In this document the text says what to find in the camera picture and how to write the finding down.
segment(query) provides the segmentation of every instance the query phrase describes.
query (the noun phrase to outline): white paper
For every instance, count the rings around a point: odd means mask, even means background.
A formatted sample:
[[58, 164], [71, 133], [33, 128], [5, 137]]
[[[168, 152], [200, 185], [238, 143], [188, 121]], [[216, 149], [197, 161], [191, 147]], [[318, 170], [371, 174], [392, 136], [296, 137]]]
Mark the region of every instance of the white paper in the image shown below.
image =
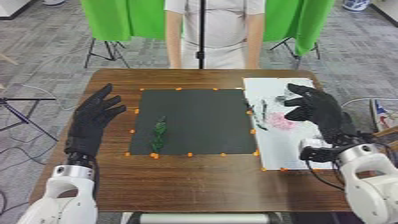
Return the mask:
[[[247, 78], [243, 82], [245, 97], [248, 104], [254, 105], [254, 113], [261, 118], [261, 100], [266, 102], [266, 122], [263, 124], [268, 131], [257, 127], [252, 116], [263, 167], [268, 170], [307, 169], [305, 163], [298, 159], [298, 144], [302, 139], [319, 137], [318, 127], [311, 122], [293, 122], [289, 129], [280, 129], [271, 118], [295, 109], [295, 107], [284, 107], [275, 101], [275, 97], [284, 96], [286, 93], [289, 93], [291, 99], [300, 97], [286, 90], [287, 83], [312, 87], [312, 81], [305, 78]], [[318, 169], [332, 168], [330, 163], [311, 163], [311, 165]]]

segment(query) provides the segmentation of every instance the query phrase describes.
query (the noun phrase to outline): table leg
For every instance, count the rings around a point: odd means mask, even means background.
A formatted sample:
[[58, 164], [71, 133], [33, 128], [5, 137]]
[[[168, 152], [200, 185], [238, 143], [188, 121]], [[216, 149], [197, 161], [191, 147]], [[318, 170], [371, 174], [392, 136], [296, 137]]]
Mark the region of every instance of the table leg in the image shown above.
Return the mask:
[[10, 64], [17, 65], [16, 61], [0, 53], [0, 59], [3, 59]]

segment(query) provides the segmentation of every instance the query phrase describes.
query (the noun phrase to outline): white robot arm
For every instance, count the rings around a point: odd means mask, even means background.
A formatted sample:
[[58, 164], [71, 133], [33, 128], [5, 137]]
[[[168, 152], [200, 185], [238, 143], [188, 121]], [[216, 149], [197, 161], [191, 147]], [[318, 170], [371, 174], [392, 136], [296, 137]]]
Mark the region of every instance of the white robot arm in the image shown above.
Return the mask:
[[[53, 169], [46, 182], [46, 193], [33, 203], [17, 224], [94, 224], [97, 218], [92, 198], [92, 169], [62, 165]], [[76, 196], [58, 198], [62, 193], [76, 191]]]
[[319, 139], [300, 143], [300, 159], [339, 165], [351, 211], [366, 224], [398, 222], [398, 169], [374, 144], [328, 148]]
[[[65, 165], [53, 169], [46, 182], [46, 192], [19, 219], [17, 224], [94, 224], [97, 218], [96, 193], [99, 187], [99, 167], [96, 155], [101, 144], [103, 129], [126, 106], [112, 92], [112, 84], [92, 94], [72, 115], [65, 140]], [[74, 197], [62, 197], [67, 192]]]

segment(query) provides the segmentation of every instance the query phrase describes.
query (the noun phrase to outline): gray carpet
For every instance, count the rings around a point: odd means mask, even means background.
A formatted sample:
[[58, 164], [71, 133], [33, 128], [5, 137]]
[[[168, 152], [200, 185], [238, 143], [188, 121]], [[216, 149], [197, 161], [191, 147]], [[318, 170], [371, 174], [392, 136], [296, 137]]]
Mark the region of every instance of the gray carpet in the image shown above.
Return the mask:
[[[3, 92], [0, 90], [0, 96], [48, 96], [39, 90], [21, 86], [28, 84], [55, 94], [65, 109], [76, 105], [92, 72], [101, 67], [124, 67], [120, 61], [108, 62], [92, 58], [90, 67], [83, 69], [88, 41], [90, 31], [78, 0], [69, 0], [55, 8], [35, 2], [12, 21], [0, 21], [0, 52], [19, 62], [14, 66], [0, 61], [0, 83], [7, 87]], [[96, 51], [104, 53], [103, 50], [99, 44]], [[357, 97], [398, 97], [398, 29], [371, 9], [364, 13], [350, 13], [335, 4], [319, 38], [319, 50], [321, 60], [316, 60], [311, 53], [303, 57], [300, 68], [316, 73], [325, 90], [339, 102]], [[133, 38], [122, 54], [133, 68], [167, 68], [163, 41]], [[261, 67], [293, 68], [293, 59], [284, 48], [273, 52], [263, 50]], [[28, 103], [12, 105], [23, 112], [32, 106]], [[359, 127], [369, 131], [373, 127], [366, 103], [355, 103], [346, 110]], [[56, 103], [42, 103], [32, 120], [58, 135], [69, 116], [71, 110], [62, 110]], [[7, 110], [0, 109], [0, 126], [14, 121]], [[26, 125], [14, 128], [12, 132], [1, 132], [0, 151], [19, 146], [30, 155], [39, 155], [53, 141], [44, 136], [30, 141], [37, 136], [39, 132]], [[44, 162], [49, 154], [51, 151], [37, 160]], [[32, 161], [3, 170], [24, 159], [16, 149], [0, 155], [0, 189], [7, 194], [7, 207], [28, 201], [42, 171], [42, 165]], [[26, 205], [3, 214], [0, 224], [16, 223], [24, 209]], [[101, 214], [99, 217], [106, 220], [99, 223], [117, 223], [117, 214]]]

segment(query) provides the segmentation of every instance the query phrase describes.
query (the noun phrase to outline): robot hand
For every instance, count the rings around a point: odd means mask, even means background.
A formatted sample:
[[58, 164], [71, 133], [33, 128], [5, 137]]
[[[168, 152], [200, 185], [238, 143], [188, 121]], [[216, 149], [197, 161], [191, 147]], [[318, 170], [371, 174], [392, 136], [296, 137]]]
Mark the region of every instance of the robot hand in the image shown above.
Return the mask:
[[96, 157], [103, 129], [115, 116], [126, 111], [124, 105], [112, 108], [120, 102], [120, 96], [104, 100], [110, 92], [112, 84], [108, 84], [94, 93], [74, 111], [65, 140], [65, 154], [78, 152], [87, 156]]
[[[76, 109], [67, 133], [65, 154], [67, 163], [53, 169], [46, 182], [46, 192], [19, 219], [17, 224], [94, 224], [97, 217], [94, 192], [99, 178], [96, 154], [101, 144], [103, 129], [113, 117], [126, 111], [126, 106], [112, 108], [120, 102], [115, 96], [104, 100], [112, 92], [112, 85], [85, 100]], [[76, 191], [76, 196], [60, 198], [62, 193]]]
[[[287, 85], [302, 98], [284, 102], [298, 106], [286, 119], [309, 120], [319, 128], [325, 144], [319, 139], [300, 143], [300, 159], [312, 162], [335, 162], [344, 178], [344, 195], [351, 211], [364, 223], [398, 222], [398, 169], [374, 144], [355, 136], [350, 116], [343, 113], [334, 97], [305, 86]], [[360, 172], [373, 172], [362, 177]]]
[[284, 106], [298, 106], [286, 114], [286, 119], [291, 121], [309, 120], [318, 125], [327, 143], [341, 144], [344, 136], [355, 135], [355, 127], [334, 97], [316, 89], [295, 84], [287, 84], [287, 89], [302, 98], [284, 102]]

